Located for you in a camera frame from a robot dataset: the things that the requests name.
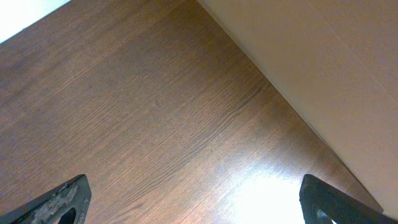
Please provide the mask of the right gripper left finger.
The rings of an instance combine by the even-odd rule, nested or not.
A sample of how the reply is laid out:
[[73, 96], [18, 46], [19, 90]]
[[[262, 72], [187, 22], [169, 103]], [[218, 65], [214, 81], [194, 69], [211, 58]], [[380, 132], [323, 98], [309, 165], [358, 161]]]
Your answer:
[[91, 200], [88, 178], [80, 174], [30, 202], [2, 215], [9, 224], [84, 224]]

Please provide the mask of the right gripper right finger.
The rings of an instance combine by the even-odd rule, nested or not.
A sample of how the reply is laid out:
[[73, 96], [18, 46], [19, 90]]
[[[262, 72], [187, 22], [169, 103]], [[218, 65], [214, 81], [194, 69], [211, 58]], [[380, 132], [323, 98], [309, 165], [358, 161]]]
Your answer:
[[353, 197], [306, 174], [299, 192], [303, 218], [306, 224], [397, 224]]

